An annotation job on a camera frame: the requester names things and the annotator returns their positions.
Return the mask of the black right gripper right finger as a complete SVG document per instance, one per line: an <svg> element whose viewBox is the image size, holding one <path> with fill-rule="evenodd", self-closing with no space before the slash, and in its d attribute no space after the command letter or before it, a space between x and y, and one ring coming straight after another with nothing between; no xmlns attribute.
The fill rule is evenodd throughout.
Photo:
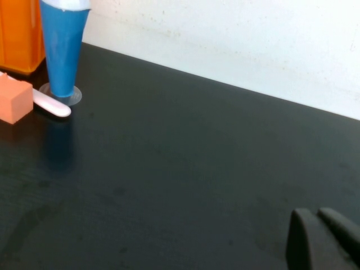
<svg viewBox="0 0 360 270"><path fill-rule="evenodd" d="M359 225L331 208L320 208L317 215L359 267Z"/></svg>

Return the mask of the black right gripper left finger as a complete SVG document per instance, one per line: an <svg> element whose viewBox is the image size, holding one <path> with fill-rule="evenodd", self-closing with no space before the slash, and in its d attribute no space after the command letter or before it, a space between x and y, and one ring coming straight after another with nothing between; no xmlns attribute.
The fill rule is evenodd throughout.
<svg viewBox="0 0 360 270"><path fill-rule="evenodd" d="M286 243L288 269L353 269L353 261L320 217L308 209L291 213Z"/></svg>

